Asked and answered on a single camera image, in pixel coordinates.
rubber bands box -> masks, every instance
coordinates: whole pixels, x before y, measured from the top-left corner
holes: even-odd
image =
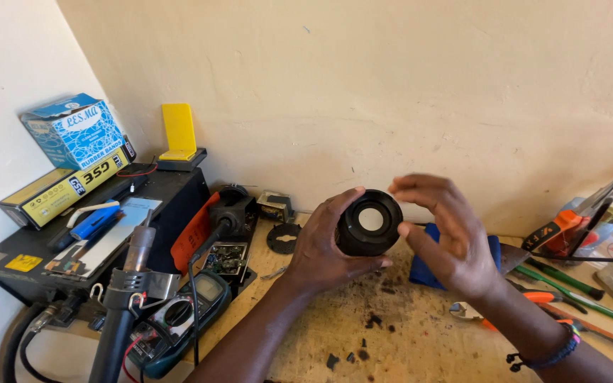
[[[84,170],[125,143],[106,102],[84,93],[24,113],[21,121],[57,168]]]

beaded bracelet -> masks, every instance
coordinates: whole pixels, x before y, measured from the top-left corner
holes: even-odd
[[[579,343],[581,343],[581,336],[576,330],[576,327],[574,327],[573,325],[568,324],[568,323],[563,323],[562,325],[565,326],[567,331],[569,331],[569,340],[565,343],[564,346],[562,346],[561,349],[559,349],[556,353],[554,353],[547,360],[542,361],[542,362],[527,361],[526,359],[523,359],[519,353],[508,354],[506,358],[507,364],[514,362],[515,356],[519,356],[519,359],[522,361],[520,363],[515,363],[512,366],[510,366],[510,371],[518,372],[519,370],[522,369],[522,365],[525,365],[532,370],[546,369],[548,367],[551,367],[557,364],[559,361],[561,361],[562,359],[567,357],[571,352],[573,352],[576,349],[576,346]]]

hand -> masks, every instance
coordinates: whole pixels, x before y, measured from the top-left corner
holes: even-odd
[[[362,186],[349,189],[316,208],[300,231],[290,265],[280,279],[299,292],[317,294],[392,264],[386,256],[350,257],[335,245],[340,215],[364,192]]]
[[[389,192],[435,216],[439,243],[410,222],[402,222],[398,233],[448,290],[466,300],[481,299],[502,282],[484,227],[451,180],[411,174],[394,178]]]

left hand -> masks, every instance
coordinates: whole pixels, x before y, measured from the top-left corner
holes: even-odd
[[[317,294],[392,264],[384,255],[347,256],[335,244],[340,215],[364,192],[362,186],[349,189],[316,208],[297,238],[294,255],[281,282],[289,283],[299,292]]]

perforated black disc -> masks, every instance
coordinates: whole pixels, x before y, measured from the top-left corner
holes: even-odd
[[[276,251],[278,254],[292,254],[295,251],[295,244],[297,243],[296,239],[288,240],[287,242],[284,240],[278,239],[284,235],[290,235],[292,237],[297,237],[302,230],[302,226],[296,225],[294,223],[282,223],[281,225],[274,225],[273,229],[268,232],[268,236],[266,236],[266,244],[269,249]]]

